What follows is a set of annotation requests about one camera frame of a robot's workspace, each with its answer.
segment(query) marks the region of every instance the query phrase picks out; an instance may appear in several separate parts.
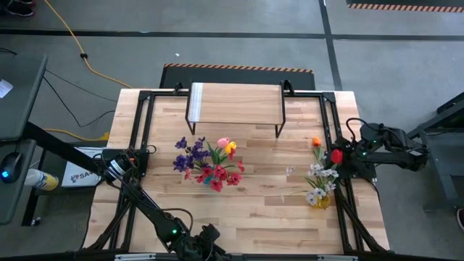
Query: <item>wire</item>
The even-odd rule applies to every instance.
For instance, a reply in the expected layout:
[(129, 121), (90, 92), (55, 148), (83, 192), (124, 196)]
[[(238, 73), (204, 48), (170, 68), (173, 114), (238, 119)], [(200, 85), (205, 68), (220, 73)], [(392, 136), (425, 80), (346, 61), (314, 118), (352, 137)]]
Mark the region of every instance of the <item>wire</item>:
[(9, 54), (14, 54), (14, 55), (17, 54), (17, 52), (12, 51), (10, 49), (3, 48), (3, 47), (0, 47), (0, 52), (6, 52), (6, 53), (9, 53)]
[(72, 115), (72, 117), (74, 118), (74, 120), (76, 121), (76, 123), (79, 125), (79, 127), (81, 128), (84, 128), (84, 127), (87, 127), (89, 126), (90, 124), (92, 123), (95, 123), (97, 120), (99, 120), (100, 118), (102, 118), (103, 116), (111, 113), (111, 112), (115, 112), (114, 110), (110, 110), (110, 111), (107, 111), (105, 112), (104, 114), (98, 116), (95, 120), (92, 120), (91, 122), (87, 123), (87, 124), (84, 124), (84, 125), (81, 125), (79, 123), (79, 120), (77, 119), (77, 117), (74, 115), (73, 112), (71, 112), (70, 108), (68, 108), (68, 106), (65, 104), (65, 102), (63, 101), (63, 99), (61, 98), (61, 96), (57, 93), (57, 90), (55, 90), (55, 88), (53, 88), (53, 86), (51, 85), (51, 83), (45, 78), (43, 77), (43, 79), (49, 84), (50, 88), (53, 90), (53, 92), (57, 95), (58, 99), (61, 101), (61, 103), (63, 104), (63, 106), (65, 106), (66, 110)]
[(377, 186), (374, 184), (374, 182), (370, 181), (368, 178), (364, 178), (364, 180), (369, 182), (372, 185), (372, 187), (376, 190), (377, 198), (378, 198), (378, 201), (380, 202), (380, 193), (378, 192)]
[(399, 138), (399, 136), (392, 130), (388, 129), (388, 128), (379, 128), (379, 129), (375, 129), (375, 128), (372, 128), (365, 120), (361, 119), (361, 118), (358, 118), (358, 117), (351, 117), (350, 119), (348, 119), (345, 124), (347, 125), (348, 127), (348, 130), (349, 132), (353, 135), (352, 137), (352, 140), (356, 140), (356, 135), (355, 135), (355, 132), (353, 132), (353, 130), (351, 129), (351, 127), (349, 126), (349, 121), (351, 120), (359, 120), (360, 122), (364, 123), (364, 125), (368, 126), (371, 130), (373, 131), (388, 131), (389, 133), (393, 134), (393, 136), (395, 136), (395, 138), (397, 138), (397, 140), (403, 145), (405, 146), (401, 139)]
[(66, 79), (64, 79), (64, 78), (62, 78), (61, 76), (57, 75), (57, 74), (54, 73), (54, 72), (51, 72), (51, 71), (49, 71), (49, 70), (46, 70), (46, 71), (47, 71), (48, 73), (52, 74), (52, 75), (55, 75), (55, 76), (58, 77), (59, 79), (65, 81), (66, 83), (69, 83), (70, 85), (72, 85), (72, 86), (74, 86), (74, 87), (76, 87), (76, 88), (79, 88), (79, 89), (82, 90), (82, 91), (85, 91), (85, 92), (87, 92), (87, 93), (89, 93), (89, 94), (92, 94), (92, 95), (95, 95), (95, 96), (97, 96), (97, 97), (100, 97), (100, 98), (102, 98), (102, 99), (106, 99), (107, 101), (117, 102), (117, 100), (110, 99), (110, 98), (107, 98), (107, 97), (105, 97), (105, 96), (101, 96), (101, 95), (95, 94), (95, 93), (93, 93), (93, 92), (91, 92), (91, 91), (88, 91), (88, 90), (86, 90), (86, 89), (80, 87), (79, 85), (77, 85), (77, 84), (75, 84), (75, 83), (71, 83), (70, 81), (68, 81), (68, 80), (66, 80)]
[(438, 135), (442, 135), (442, 134), (445, 134), (445, 133), (450, 133), (450, 132), (453, 132), (453, 131), (456, 131), (456, 130), (459, 130), (459, 128), (449, 128), (449, 129), (446, 129), (446, 130), (442, 131), (441, 133), (435, 133), (435, 134), (426, 133), (426, 135), (427, 136), (438, 136)]
[(98, 76), (101, 76), (101, 77), (103, 77), (103, 78), (106, 78), (106, 79), (108, 79), (108, 80), (112, 80), (112, 81), (114, 81), (114, 82), (116, 82), (116, 83), (119, 83), (120, 85), (125, 86), (125, 87), (127, 87), (127, 88), (132, 88), (132, 86), (128, 85), (127, 83), (124, 83), (124, 82), (122, 82), (122, 81), (120, 81), (120, 80), (111, 78), (111, 77), (109, 77), (109, 76), (107, 76), (107, 75), (104, 75), (104, 74), (102, 74), (102, 73), (100, 73), (100, 72), (95, 71), (95, 70), (90, 66), (90, 64), (88, 63), (88, 60), (87, 60), (87, 57), (88, 57), (88, 56), (87, 56), (87, 54), (84, 52), (84, 49), (82, 48), (82, 46), (81, 46), (79, 40), (75, 37), (75, 35), (74, 35), (73, 31), (71, 30), (71, 28), (67, 25), (67, 23), (65, 22), (65, 20), (61, 17), (61, 15), (58, 14), (58, 12), (55, 10), (55, 8), (53, 8), (53, 6), (52, 6), (47, 0), (44, 0), (44, 1), (45, 1), (45, 3), (50, 7), (50, 9), (53, 11), (53, 13), (62, 21), (63, 25), (65, 25), (65, 27), (67, 28), (67, 30), (70, 32), (71, 36), (74, 38), (74, 41), (76, 42), (76, 44), (78, 45), (78, 47), (79, 47), (79, 49), (80, 49), (80, 57), (81, 57), (82, 59), (84, 59), (84, 62), (86, 63), (87, 68), (88, 68), (91, 72), (95, 73), (95, 74), (98, 75)]
[[(105, 167), (105, 169), (106, 169), (107, 171), (109, 171), (109, 172), (112, 174), (112, 176), (114, 176), (116, 179), (118, 179), (118, 180), (121, 182), (121, 187), (124, 186), (124, 187), (127, 188), (127, 190), (132, 194), (132, 196), (133, 196), (134, 198), (137, 199), (137, 202), (138, 202), (138, 203), (141, 203), (141, 204), (144, 205), (145, 207), (149, 207), (149, 208), (151, 208), (151, 209), (153, 209), (153, 210), (158, 210), (158, 211), (161, 211), (161, 212), (164, 212), (164, 211), (182, 211), (182, 212), (187, 213), (187, 215), (190, 217), (190, 227), (189, 227), (189, 229), (188, 229), (188, 234), (190, 235), (190, 231), (191, 231), (191, 229), (192, 229), (193, 226), (194, 226), (194, 216), (193, 216), (188, 210), (185, 210), (185, 209), (183, 209), (183, 208), (167, 208), (167, 209), (162, 209), (162, 208), (159, 208), (159, 207), (151, 206), (151, 205), (149, 205), (149, 204), (147, 204), (147, 203), (141, 201), (141, 200), (135, 195), (135, 193), (132, 191), (132, 189), (129, 187), (129, 185), (128, 185), (117, 173), (115, 173), (114, 171), (112, 171), (111, 169), (109, 169), (109, 168), (107, 167), (107, 164), (106, 164), (105, 160), (103, 159), (103, 154), (101, 154), (101, 153), (100, 153), (100, 154), (95, 154), (95, 155), (94, 155), (94, 159), (96, 159), (97, 156), (100, 156), (100, 160), (103, 161), (103, 166)], [(148, 199), (148, 200), (150, 200), (153, 204), (155, 204), (155, 203), (153, 202), (153, 199), (145, 192), (145, 190), (142, 189), (141, 184), (140, 184), (136, 179), (133, 179), (133, 180), (136, 181), (136, 182), (138, 183), (138, 185), (139, 185), (140, 188), (141, 188), (141, 193), (145, 196), (145, 198)]]
[(104, 133), (104, 135), (100, 138), (84, 138), (84, 137), (81, 137), (81, 136), (78, 136), (74, 133), (71, 133), (67, 130), (60, 130), (60, 129), (53, 129), (53, 128), (46, 128), (44, 129), (44, 131), (48, 131), (48, 132), (56, 132), (56, 133), (63, 133), (63, 134), (67, 134), (73, 138), (76, 138), (78, 140), (81, 140), (81, 141), (107, 141), (109, 139), (109, 133), (106, 132)]
[(211, 249), (210, 249), (210, 254), (208, 255), (208, 257), (204, 260), (204, 261), (208, 261), (211, 257), (211, 254), (212, 254), (212, 248), (214, 247), (214, 243), (212, 242), (212, 239), (210, 237), (210, 235), (208, 234), (208, 232), (206, 231), (206, 227), (203, 225), (202, 226), (202, 230), (204, 231), (204, 233), (206, 234), (206, 236), (208, 237), (208, 239), (210, 240), (211, 242)]

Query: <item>black cable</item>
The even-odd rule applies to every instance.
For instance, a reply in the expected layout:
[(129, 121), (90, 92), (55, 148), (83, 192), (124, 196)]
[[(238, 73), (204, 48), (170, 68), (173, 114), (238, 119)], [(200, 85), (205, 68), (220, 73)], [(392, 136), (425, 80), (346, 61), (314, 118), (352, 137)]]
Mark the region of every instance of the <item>black cable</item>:
[(101, 96), (101, 95), (95, 94), (95, 93), (93, 93), (93, 92), (91, 92), (91, 91), (88, 91), (87, 89), (84, 89), (84, 88), (80, 87), (79, 85), (77, 85), (77, 84), (75, 84), (75, 83), (72, 83), (72, 82), (70, 82), (70, 81), (64, 79), (63, 77), (57, 75), (57, 74), (54, 73), (54, 72), (51, 72), (51, 71), (49, 71), (49, 70), (46, 70), (46, 71), (47, 71), (48, 73), (50, 73), (50, 74), (56, 76), (57, 78), (63, 80), (64, 82), (69, 83), (70, 85), (72, 85), (72, 86), (74, 86), (74, 87), (76, 87), (76, 88), (79, 88), (79, 89), (82, 90), (82, 91), (85, 91), (86, 93), (95, 95), (95, 96), (100, 97), (100, 98), (102, 98), (102, 99), (106, 99), (107, 101), (117, 102), (117, 100), (110, 99), (110, 98), (107, 98), (107, 97), (105, 97), (105, 96)]
[(49, 84), (50, 88), (52, 89), (52, 91), (57, 95), (58, 99), (61, 101), (61, 103), (63, 104), (63, 106), (65, 106), (66, 110), (72, 115), (72, 117), (74, 118), (74, 120), (76, 121), (76, 123), (79, 125), (79, 127), (81, 128), (84, 128), (84, 127), (87, 127), (89, 126), (90, 124), (92, 123), (95, 123), (97, 120), (99, 120), (100, 118), (102, 118), (103, 116), (111, 113), (111, 112), (115, 112), (114, 110), (110, 110), (110, 111), (107, 111), (105, 112), (104, 114), (98, 116), (95, 120), (92, 120), (91, 122), (85, 124), (85, 125), (81, 125), (78, 121), (78, 119), (76, 118), (76, 116), (74, 115), (73, 112), (71, 112), (70, 108), (67, 107), (67, 105), (65, 104), (65, 102), (63, 101), (63, 99), (61, 98), (61, 96), (57, 93), (57, 90), (55, 90), (55, 88), (53, 88), (53, 86), (51, 85), (51, 83), (45, 78), (43, 77), (43, 79)]
[(370, 181), (368, 178), (364, 178), (364, 180), (369, 182), (372, 185), (372, 187), (376, 190), (377, 198), (378, 198), (378, 201), (380, 202), (380, 193), (378, 192), (377, 186), (374, 184), (374, 182)]
[(6, 52), (6, 53), (14, 54), (14, 55), (17, 54), (17, 52), (12, 51), (10, 49), (3, 48), (3, 47), (0, 47), (0, 52)]
[(355, 135), (355, 133), (353, 132), (353, 130), (351, 129), (351, 127), (349, 126), (349, 121), (351, 121), (351, 120), (359, 120), (360, 122), (364, 123), (366, 126), (368, 126), (368, 127), (369, 127), (371, 130), (373, 130), (373, 131), (388, 131), (388, 132), (390, 132), (391, 134), (393, 134), (393, 136), (395, 136), (395, 138), (397, 138), (397, 140), (402, 144), (402, 146), (405, 146), (405, 145), (402, 143), (402, 141), (401, 141), (401, 139), (399, 138), (399, 136), (398, 136), (394, 131), (392, 131), (392, 130), (390, 130), (390, 129), (388, 129), (388, 128), (379, 128), (379, 129), (372, 128), (365, 120), (363, 120), (363, 119), (361, 119), (361, 118), (358, 118), (358, 117), (351, 117), (350, 119), (348, 119), (348, 120), (345, 122), (345, 124), (346, 124), (347, 127), (348, 127), (349, 132), (353, 135), (353, 138), (352, 138), (353, 141), (356, 140), (356, 135)]
[(204, 233), (206, 234), (206, 236), (208, 237), (208, 239), (210, 240), (211, 242), (211, 249), (210, 249), (210, 254), (208, 255), (208, 257), (204, 260), (204, 261), (208, 261), (211, 257), (211, 254), (212, 254), (212, 248), (214, 247), (214, 243), (212, 242), (212, 239), (210, 237), (210, 235), (208, 234), (208, 232), (206, 231), (206, 227), (203, 225), (202, 226), (202, 230), (204, 231)]
[[(127, 190), (132, 194), (132, 196), (134, 198), (137, 198), (136, 194), (132, 191), (132, 189), (129, 187), (129, 185), (119, 176), (117, 175), (116, 173), (114, 173), (112, 170), (110, 170), (108, 167), (107, 167), (107, 164), (106, 162), (104, 161), (103, 159), (103, 155), (100, 153), (100, 154), (95, 154), (94, 155), (94, 159), (96, 159), (97, 156), (100, 156), (100, 160), (103, 161), (103, 164), (104, 164), (104, 167), (106, 170), (108, 170), (109, 172), (111, 172), (111, 174), (116, 178), (118, 179), (120, 182), (121, 182), (121, 186), (124, 186), (127, 188)], [(146, 194), (145, 190), (142, 189), (141, 187), (141, 192), (142, 194), (147, 198), (147, 199), (150, 199), (152, 202), (153, 202), (153, 199), (148, 195)], [(143, 201), (141, 201), (140, 199), (137, 198), (137, 202), (138, 203), (141, 203), (142, 205), (144, 205), (145, 207), (149, 207), (153, 210), (158, 210), (158, 211), (161, 211), (161, 212), (164, 212), (164, 211), (182, 211), (182, 212), (185, 212), (187, 213), (187, 215), (190, 217), (190, 227), (188, 229), (188, 234), (190, 235), (190, 231), (191, 229), (193, 228), (194, 226), (194, 216), (188, 211), (188, 210), (185, 210), (183, 208), (167, 208), (167, 209), (162, 209), (162, 208), (158, 208), (158, 207), (154, 207), (154, 206), (151, 206)]]
[(456, 131), (456, 130), (459, 130), (459, 128), (448, 128), (445, 131), (442, 131), (441, 133), (435, 133), (435, 134), (425, 133), (425, 134), (427, 136), (438, 136), (438, 135), (442, 135), (442, 134), (445, 134), (445, 133), (450, 133), (450, 132), (453, 132), (453, 131)]

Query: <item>wooden table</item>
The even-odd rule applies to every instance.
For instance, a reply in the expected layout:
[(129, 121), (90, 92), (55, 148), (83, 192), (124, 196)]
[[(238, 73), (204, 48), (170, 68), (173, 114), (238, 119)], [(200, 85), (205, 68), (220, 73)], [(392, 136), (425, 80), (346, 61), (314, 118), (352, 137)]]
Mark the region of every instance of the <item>wooden table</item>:
[[(139, 91), (121, 91), (109, 148), (128, 146)], [(351, 91), (336, 92), (336, 102), (343, 135), (350, 137), (344, 122), (349, 117), (358, 117), (355, 95)], [(157, 97), (149, 144), (158, 150), (150, 157), (143, 187), (160, 207), (182, 207), (192, 212), (192, 234), (198, 234), (202, 225), (216, 226), (221, 233), (216, 244), (231, 253), (342, 253), (335, 202), (327, 210), (314, 210), (305, 201), (306, 191), (311, 188), (303, 176), (309, 164), (315, 161), (311, 138), (324, 135), (319, 101), (286, 98), (285, 103), (286, 126), (279, 139), (275, 139), (272, 125), (203, 123), (192, 136), (185, 121), (186, 97)], [(145, 119), (145, 114), (146, 109), (141, 119)], [(359, 136), (360, 126), (353, 123), (352, 127)], [(142, 129), (136, 147), (140, 147)], [(235, 141), (238, 148), (234, 160), (243, 160), (246, 168), (239, 186), (225, 186), (218, 194), (196, 181), (185, 181), (182, 174), (173, 171), (173, 160), (181, 153), (174, 145), (183, 136), (188, 142), (203, 136), (212, 143), (222, 137)], [(295, 166), (297, 170), (286, 176), (287, 166)], [(361, 221), (378, 243), (388, 249), (376, 192), (369, 183), (357, 179), (353, 180), (353, 189)], [(96, 188), (84, 247), (92, 244), (113, 218), (118, 194), (106, 184)], [(187, 215), (173, 214), (189, 225)], [(347, 227), (350, 242), (355, 247), (350, 222)], [(140, 212), (136, 213), (130, 251), (165, 252), (153, 225)]]

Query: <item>pink tulip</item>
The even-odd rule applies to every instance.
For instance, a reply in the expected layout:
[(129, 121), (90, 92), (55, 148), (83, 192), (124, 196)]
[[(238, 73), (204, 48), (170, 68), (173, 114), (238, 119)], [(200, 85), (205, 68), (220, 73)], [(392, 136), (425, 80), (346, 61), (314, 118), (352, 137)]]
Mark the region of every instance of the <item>pink tulip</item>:
[(217, 140), (217, 146), (224, 149), (229, 144), (229, 138), (220, 138)]

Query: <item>red tulip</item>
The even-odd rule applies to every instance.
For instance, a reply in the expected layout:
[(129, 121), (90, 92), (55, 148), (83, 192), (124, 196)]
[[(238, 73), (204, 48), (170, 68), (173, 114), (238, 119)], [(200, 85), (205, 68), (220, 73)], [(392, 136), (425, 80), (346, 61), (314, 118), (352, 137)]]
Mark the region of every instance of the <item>red tulip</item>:
[(331, 154), (331, 161), (334, 164), (341, 164), (343, 161), (343, 152), (339, 149), (334, 149)]

